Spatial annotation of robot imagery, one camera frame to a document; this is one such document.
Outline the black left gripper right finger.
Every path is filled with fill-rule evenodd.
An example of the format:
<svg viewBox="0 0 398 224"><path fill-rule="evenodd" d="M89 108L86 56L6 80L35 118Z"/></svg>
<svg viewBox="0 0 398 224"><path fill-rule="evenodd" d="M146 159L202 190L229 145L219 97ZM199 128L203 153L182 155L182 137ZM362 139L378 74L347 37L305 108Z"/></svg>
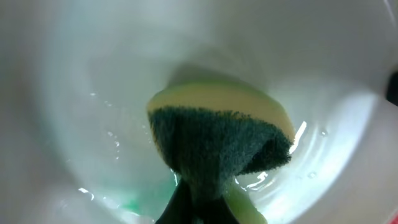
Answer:
<svg viewBox="0 0 398 224"><path fill-rule="evenodd" d="M239 224L223 197L200 205L198 216L204 224Z"/></svg>

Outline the green yellow sponge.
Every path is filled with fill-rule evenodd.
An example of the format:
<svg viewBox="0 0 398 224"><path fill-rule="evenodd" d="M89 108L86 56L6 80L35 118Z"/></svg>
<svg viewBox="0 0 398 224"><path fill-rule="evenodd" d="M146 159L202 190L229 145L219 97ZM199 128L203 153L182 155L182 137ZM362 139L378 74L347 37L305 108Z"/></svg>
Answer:
<svg viewBox="0 0 398 224"><path fill-rule="evenodd" d="M294 128L279 102L245 84L190 82L154 95L147 115L159 155L190 188L192 223L220 197L239 223L266 222L233 179L290 162Z"/></svg>

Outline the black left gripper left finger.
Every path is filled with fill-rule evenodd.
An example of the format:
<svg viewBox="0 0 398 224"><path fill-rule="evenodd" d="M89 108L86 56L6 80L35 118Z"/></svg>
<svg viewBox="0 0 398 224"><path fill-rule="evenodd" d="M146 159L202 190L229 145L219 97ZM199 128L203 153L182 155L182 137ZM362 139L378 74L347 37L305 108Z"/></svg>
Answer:
<svg viewBox="0 0 398 224"><path fill-rule="evenodd" d="M184 180L181 180L155 224L191 224L192 219L193 207L190 188Z"/></svg>

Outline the white plate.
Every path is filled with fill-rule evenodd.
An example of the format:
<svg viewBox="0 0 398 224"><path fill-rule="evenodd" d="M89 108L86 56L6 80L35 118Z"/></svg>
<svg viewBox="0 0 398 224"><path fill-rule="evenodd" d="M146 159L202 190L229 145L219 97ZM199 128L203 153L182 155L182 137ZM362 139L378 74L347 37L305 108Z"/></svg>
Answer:
<svg viewBox="0 0 398 224"><path fill-rule="evenodd" d="M216 76L294 124L290 164L234 180L269 223L388 223L396 70L396 1L2 1L1 222L154 223L177 177L146 103Z"/></svg>

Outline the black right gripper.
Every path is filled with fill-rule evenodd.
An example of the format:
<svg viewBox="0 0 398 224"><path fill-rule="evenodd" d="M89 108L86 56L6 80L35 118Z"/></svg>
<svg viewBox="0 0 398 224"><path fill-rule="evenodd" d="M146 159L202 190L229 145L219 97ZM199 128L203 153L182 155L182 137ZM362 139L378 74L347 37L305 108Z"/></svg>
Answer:
<svg viewBox="0 0 398 224"><path fill-rule="evenodd" d="M398 71L393 72L390 76L386 89L386 100L398 106Z"/></svg>

